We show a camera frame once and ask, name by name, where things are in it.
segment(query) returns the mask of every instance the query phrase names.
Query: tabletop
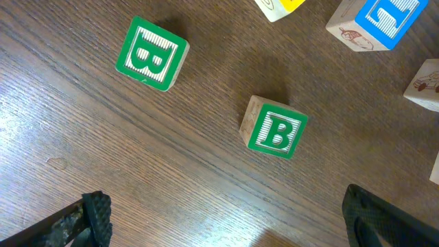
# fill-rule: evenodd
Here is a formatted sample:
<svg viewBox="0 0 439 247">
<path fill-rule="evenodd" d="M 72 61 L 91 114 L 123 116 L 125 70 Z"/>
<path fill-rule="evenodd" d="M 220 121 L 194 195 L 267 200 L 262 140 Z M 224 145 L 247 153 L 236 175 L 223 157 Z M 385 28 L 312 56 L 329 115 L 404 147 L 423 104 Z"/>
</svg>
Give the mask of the tabletop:
<svg viewBox="0 0 439 247">
<path fill-rule="evenodd" d="M 111 246 L 348 246 L 351 183 L 439 228 L 439 114 L 403 97 L 439 58 L 439 0 L 362 53 L 325 30 L 339 4 L 2 0 L 0 239 L 102 190 Z M 191 45 L 166 93 L 115 70 L 134 16 Z M 245 146 L 252 95 L 308 116 L 292 159 Z"/>
</svg>

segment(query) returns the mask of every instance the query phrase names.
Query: toy block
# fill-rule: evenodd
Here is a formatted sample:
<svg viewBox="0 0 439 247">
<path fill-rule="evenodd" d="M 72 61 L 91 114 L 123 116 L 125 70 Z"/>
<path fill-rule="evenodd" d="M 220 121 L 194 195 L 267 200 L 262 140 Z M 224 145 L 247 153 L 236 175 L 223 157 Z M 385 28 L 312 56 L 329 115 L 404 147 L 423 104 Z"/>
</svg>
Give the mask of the toy block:
<svg viewBox="0 0 439 247">
<path fill-rule="evenodd" d="M 269 21 L 275 22 L 292 13 L 305 0 L 255 0 Z"/>
<path fill-rule="evenodd" d="M 434 163 L 433 171 L 431 171 L 430 181 L 439 185 L 439 154 Z"/>
<path fill-rule="evenodd" d="M 160 91 L 175 83 L 189 43 L 136 16 L 123 42 L 116 70 Z"/>
<path fill-rule="evenodd" d="M 307 121 L 290 106 L 253 95 L 239 133 L 251 150 L 291 158 Z"/>
<path fill-rule="evenodd" d="M 439 112 L 439 59 L 424 62 L 404 92 L 404 97 Z"/>
<path fill-rule="evenodd" d="M 393 49 L 428 0 L 343 0 L 327 30 L 353 51 Z"/>
</svg>

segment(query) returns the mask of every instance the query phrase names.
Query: dark wooden surface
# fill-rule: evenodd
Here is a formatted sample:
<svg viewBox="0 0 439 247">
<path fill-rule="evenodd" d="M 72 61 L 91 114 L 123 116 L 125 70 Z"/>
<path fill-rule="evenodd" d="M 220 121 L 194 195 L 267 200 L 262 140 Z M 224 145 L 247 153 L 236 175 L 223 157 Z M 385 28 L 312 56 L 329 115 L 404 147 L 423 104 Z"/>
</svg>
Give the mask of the dark wooden surface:
<svg viewBox="0 0 439 247">
<path fill-rule="evenodd" d="M 402 96 L 439 58 L 439 0 L 368 53 L 326 32 L 339 3 L 0 1 L 0 239 L 103 190 L 112 246 L 347 246 L 350 183 L 439 228 L 439 114 Z M 115 71 L 135 15 L 191 44 L 167 93 Z M 292 160 L 244 146 L 253 94 L 309 116 Z"/>
</svg>

